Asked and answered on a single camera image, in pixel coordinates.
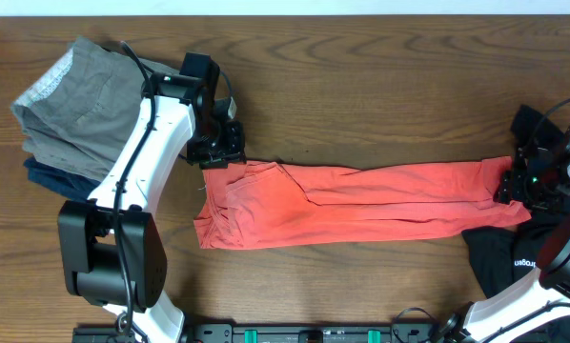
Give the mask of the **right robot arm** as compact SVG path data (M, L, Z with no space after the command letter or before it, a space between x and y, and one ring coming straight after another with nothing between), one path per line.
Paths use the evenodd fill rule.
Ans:
M570 128L557 157L570 178ZM504 291L468 306L445 342L512 342L553 320L570 316L570 214L548 237L536 267Z

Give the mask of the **red printed t-shirt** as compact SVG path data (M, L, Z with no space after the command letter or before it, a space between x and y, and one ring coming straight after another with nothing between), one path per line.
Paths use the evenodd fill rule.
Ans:
M203 249L437 239L530 219L494 199L508 156L357 170L249 161L205 170Z

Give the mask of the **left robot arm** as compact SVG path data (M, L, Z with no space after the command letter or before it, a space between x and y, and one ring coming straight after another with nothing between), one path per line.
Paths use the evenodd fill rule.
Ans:
M134 129L104 180L57 218L67 291L114 314L112 327L82 327L75 342L184 342L185 314L167 296L167 256L154 216L174 162L203 170L246 159L224 75L206 54L187 53L177 74L154 71L129 50L144 78Z

